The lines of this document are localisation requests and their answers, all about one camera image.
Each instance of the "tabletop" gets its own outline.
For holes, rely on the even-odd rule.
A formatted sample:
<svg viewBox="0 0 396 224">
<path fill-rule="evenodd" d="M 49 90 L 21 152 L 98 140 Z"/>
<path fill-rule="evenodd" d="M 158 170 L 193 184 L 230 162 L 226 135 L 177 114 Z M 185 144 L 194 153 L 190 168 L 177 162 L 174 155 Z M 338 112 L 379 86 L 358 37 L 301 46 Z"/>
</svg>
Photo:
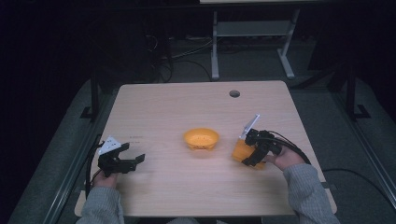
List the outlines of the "tabletop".
<svg viewBox="0 0 396 224">
<path fill-rule="evenodd" d="M 239 91 L 232 97 L 230 91 Z M 244 126 L 261 114 L 254 129 L 281 133 L 318 169 L 289 90 L 282 81 L 207 82 L 125 85 L 120 88 L 103 139 L 109 135 L 130 149 L 121 159 L 143 153 L 135 172 L 119 175 L 117 189 L 125 216 L 243 217 L 293 215 L 282 172 L 273 164 L 258 170 L 233 160 Z M 187 130 L 206 127 L 219 134 L 211 151 L 191 150 Z M 92 174 L 97 168 L 96 153 Z M 326 189 L 332 210 L 336 206 Z M 80 216 L 82 191 L 75 208 Z"/>
</svg>

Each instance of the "bowl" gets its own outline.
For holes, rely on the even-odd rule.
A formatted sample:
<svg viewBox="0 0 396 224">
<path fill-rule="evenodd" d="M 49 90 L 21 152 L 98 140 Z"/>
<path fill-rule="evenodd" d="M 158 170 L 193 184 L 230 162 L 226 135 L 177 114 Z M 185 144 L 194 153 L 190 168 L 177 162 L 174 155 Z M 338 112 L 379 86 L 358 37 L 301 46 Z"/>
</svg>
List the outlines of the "bowl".
<svg viewBox="0 0 396 224">
<path fill-rule="evenodd" d="M 190 149 L 212 150 L 219 140 L 219 134 L 208 128 L 196 128 L 184 133 L 184 141 Z"/>
</svg>

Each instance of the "gray sleeve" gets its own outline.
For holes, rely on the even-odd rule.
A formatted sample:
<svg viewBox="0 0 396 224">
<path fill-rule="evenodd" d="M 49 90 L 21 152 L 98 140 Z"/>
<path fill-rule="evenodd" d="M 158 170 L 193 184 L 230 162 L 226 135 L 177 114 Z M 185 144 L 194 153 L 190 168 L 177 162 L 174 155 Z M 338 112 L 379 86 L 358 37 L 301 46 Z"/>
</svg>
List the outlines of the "gray sleeve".
<svg viewBox="0 0 396 224">
<path fill-rule="evenodd" d="M 312 165 L 297 164 L 284 170 L 289 204 L 300 215 L 300 223 L 340 223 L 332 213 L 326 191 Z"/>
<path fill-rule="evenodd" d="M 88 195 L 77 224 L 123 224 L 120 193 L 116 189 L 95 187 Z"/>
</svg>

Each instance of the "cable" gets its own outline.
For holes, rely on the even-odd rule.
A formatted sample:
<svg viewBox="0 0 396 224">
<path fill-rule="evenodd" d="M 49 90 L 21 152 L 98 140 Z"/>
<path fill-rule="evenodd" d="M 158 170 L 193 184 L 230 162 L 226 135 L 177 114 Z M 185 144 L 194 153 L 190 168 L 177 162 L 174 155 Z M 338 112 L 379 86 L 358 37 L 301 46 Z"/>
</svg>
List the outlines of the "cable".
<svg viewBox="0 0 396 224">
<path fill-rule="evenodd" d="M 207 48 L 209 48 L 211 46 L 211 43 L 212 43 L 212 39 L 210 39 L 207 43 L 203 44 L 202 46 L 200 46 L 198 48 L 191 49 L 191 50 L 188 50 L 188 51 L 186 51 L 184 53 L 180 53 L 180 54 L 174 55 L 174 56 L 172 56 L 172 58 L 173 59 L 178 59 L 178 58 L 181 58 L 181 57 L 184 57 L 184 56 L 191 55 L 193 53 L 199 52 L 199 51 L 201 51 L 203 49 L 207 49 Z"/>
<path fill-rule="evenodd" d="M 242 44 L 235 43 L 231 40 L 228 40 L 229 43 L 224 43 L 224 42 L 219 43 L 218 46 L 219 54 L 236 54 L 248 50 L 250 48 L 249 44 L 247 44 L 247 46 L 244 48 Z"/>
<path fill-rule="evenodd" d="M 96 171 L 96 173 L 92 176 L 92 179 L 90 181 L 90 185 L 92 185 L 93 180 L 96 178 L 97 175 L 99 175 L 99 173 L 102 171 L 102 169 L 99 169 L 98 171 Z"/>
<path fill-rule="evenodd" d="M 95 142 L 93 143 L 93 145 L 90 148 L 90 151 L 88 152 L 87 155 L 87 167 L 85 170 L 85 198 L 88 198 L 88 195 L 90 194 L 91 191 L 91 166 L 92 166 L 92 161 L 93 161 L 93 157 L 95 155 L 96 149 L 101 147 L 102 144 L 97 145 L 96 143 L 98 142 L 98 139 L 101 137 L 101 134 L 98 134 L 96 136 Z"/>
<path fill-rule="evenodd" d="M 256 138 L 257 140 L 266 140 L 266 141 L 272 141 L 279 143 L 281 145 L 284 145 L 285 147 L 288 147 L 290 150 L 294 151 L 297 153 L 304 161 L 306 164 L 311 164 L 311 161 L 308 159 L 308 157 L 303 153 L 302 150 L 300 150 L 297 146 L 295 146 L 292 143 L 286 142 L 285 140 L 278 139 L 278 138 L 266 138 L 266 137 L 258 137 Z"/>
<path fill-rule="evenodd" d="M 382 197 L 385 199 L 385 201 L 387 201 L 387 203 L 390 205 L 391 208 L 393 208 L 393 204 L 390 201 L 390 199 L 387 197 L 387 195 L 385 195 L 382 190 L 373 182 L 371 181 L 369 178 L 367 178 L 364 175 L 359 174 L 358 172 L 355 172 L 353 170 L 348 170 L 348 169 L 344 169 L 344 168 L 332 168 L 332 169 L 324 169 L 322 170 L 323 173 L 326 172 L 332 172 L 332 171 L 344 171 L 344 172 L 348 172 L 348 173 L 352 173 L 354 175 L 357 175 L 358 177 L 362 178 L 363 180 L 365 180 L 367 183 L 369 183 L 372 187 L 374 187 L 381 195 Z"/>
<path fill-rule="evenodd" d="M 200 66 L 201 68 L 204 69 L 206 75 L 209 77 L 209 81 L 212 81 L 212 76 L 210 76 L 209 72 L 206 70 L 206 68 L 201 65 L 200 63 L 194 62 L 194 61 L 189 61 L 189 60 L 184 60 L 184 61 L 176 61 L 174 63 L 195 63 L 196 65 Z"/>
<path fill-rule="evenodd" d="M 211 37 L 186 37 L 186 40 L 194 42 L 194 43 L 202 43 L 205 42 L 207 40 L 211 40 Z"/>
<path fill-rule="evenodd" d="M 168 66 L 166 66 L 166 65 L 164 65 L 164 64 L 161 64 L 160 66 L 161 66 L 161 67 L 164 67 L 164 68 L 166 68 L 166 69 L 168 69 L 169 72 L 170 72 L 169 78 L 164 78 L 164 77 L 163 77 L 163 73 L 159 72 L 160 77 L 161 77 L 161 79 L 163 80 L 163 83 L 168 83 L 168 82 L 171 80 L 171 78 L 172 78 L 173 70 L 172 70 L 170 67 L 168 67 Z"/>
<path fill-rule="evenodd" d="M 158 47 L 158 39 L 154 35 L 146 35 L 146 37 L 150 37 L 155 40 L 154 47 L 152 47 L 152 49 L 148 49 L 148 51 L 152 52 Z"/>
<path fill-rule="evenodd" d="M 268 133 L 274 133 L 276 135 L 279 135 L 280 137 L 282 137 L 283 139 L 285 139 L 286 141 L 288 141 L 290 144 L 292 144 L 293 146 L 297 147 L 294 143 L 292 143 L 289 139 L 287 139 L 285 136 L 283 136 L 280 133 L 274 132 L 274 131 L 268 131 Z"/>
</svg>

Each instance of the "hand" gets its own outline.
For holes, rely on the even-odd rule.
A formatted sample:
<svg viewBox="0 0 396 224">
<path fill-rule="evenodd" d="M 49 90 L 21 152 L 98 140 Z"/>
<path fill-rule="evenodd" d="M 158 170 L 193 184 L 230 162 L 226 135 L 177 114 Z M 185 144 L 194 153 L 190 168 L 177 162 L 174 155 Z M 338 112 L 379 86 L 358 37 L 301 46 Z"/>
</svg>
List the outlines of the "hand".
<svg viewBox="0 0 396 224">
<path fill-rule="evenodd" d="M 279 153 L 279 155 L 266 155 L 264 160 L 273 163 L 281 171 L 284 171 L 289 166 L 305 163 L 300 155 L 285 146 L 282 146 L 282 151 Z"/>
<path fill-rule="evenodd" d="M 105 176 L 105 172 L 102 170 L 93 179 L 94 187 L 106 187 L 114 189 L 117 186 L 117 176 L 119 174 L 111 174 L 109 177 Z"/>
</svg>

